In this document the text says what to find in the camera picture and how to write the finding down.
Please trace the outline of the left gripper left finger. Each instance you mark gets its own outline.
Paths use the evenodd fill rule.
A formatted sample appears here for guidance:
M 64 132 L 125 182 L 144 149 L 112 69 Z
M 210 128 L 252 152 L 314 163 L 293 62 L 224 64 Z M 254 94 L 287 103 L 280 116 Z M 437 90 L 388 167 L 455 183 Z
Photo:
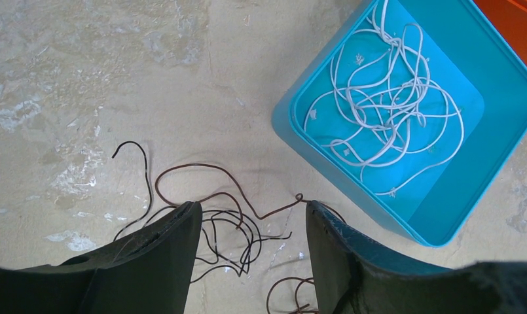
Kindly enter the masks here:
M 186 202 L 58 266 L 0 268 L 0 313 L 183 313 L 201 225 Z

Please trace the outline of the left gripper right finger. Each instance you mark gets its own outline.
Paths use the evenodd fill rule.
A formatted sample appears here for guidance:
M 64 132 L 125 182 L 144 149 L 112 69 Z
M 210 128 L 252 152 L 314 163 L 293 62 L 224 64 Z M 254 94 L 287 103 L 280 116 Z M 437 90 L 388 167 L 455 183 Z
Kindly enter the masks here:
M 390 249 L 318 201 L 306 234 L 321 313 L 527 313 L 527 262 L 450 269 Z

